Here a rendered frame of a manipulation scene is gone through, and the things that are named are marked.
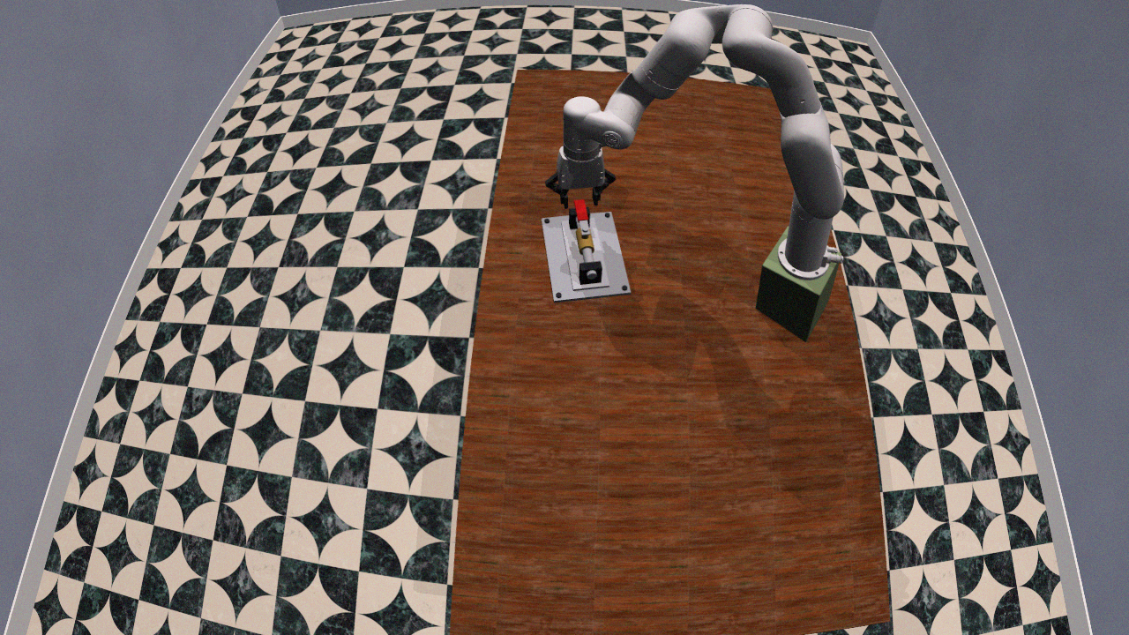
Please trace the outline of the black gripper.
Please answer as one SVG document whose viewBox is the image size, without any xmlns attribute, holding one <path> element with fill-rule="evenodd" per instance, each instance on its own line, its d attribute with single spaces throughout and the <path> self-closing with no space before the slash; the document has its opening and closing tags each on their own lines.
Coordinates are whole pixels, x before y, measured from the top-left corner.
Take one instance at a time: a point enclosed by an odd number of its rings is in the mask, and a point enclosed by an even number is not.
<svg viewBox="0 0 1129 635">
<path fill-rule="evenodd" d="M 555 183 L 557 181 L 559 184 Z M 593 186 L 593 201 L 595 206 L 598 206 L 601 193 L 614 181 L 616 181 L 616 176 L 604 168 L 603 149 L 595 157 L 595 160 L 569 160 L 564 155 L 564 148 L 561 147 L 557 157 L 557 172 L 545 181 L 545 184 L 560 195 L 561 205 L 564 205 L 564 209 L 567 209 L 569 189 Z"/>
</svg>

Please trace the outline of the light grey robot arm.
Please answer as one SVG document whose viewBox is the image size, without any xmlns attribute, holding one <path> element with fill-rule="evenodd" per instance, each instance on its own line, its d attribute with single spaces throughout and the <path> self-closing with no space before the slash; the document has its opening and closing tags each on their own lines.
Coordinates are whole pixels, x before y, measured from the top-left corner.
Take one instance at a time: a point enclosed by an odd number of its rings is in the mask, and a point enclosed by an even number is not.
<svg viewBox="0 0 1129 635">
<path fill-rule="evenodd" d="M 841 156 L 831 143 L 805 60 L 773 40 L 773 21 L 758 5 L 711 5 L 675 15 L 633 76 L 625 76 L 610 96 L 604 112 L 588 97 L 564 103 L 564 155 L 569 160 L 595 160 L 602 147 L 630 147 L 647 106 L 654 98 L 672 97 L 708 56 L 711 44 L 723 44 L 732 64 L 765 78 L 773 90 L 781 153 L 794 188 L 788 236 L 778 259 L 790 276 L 819 279 L 831 262 L 843 264 L 843 256 L 834 256 L 838 249 L 828 245 L 844 201 Z"/>
</svg>

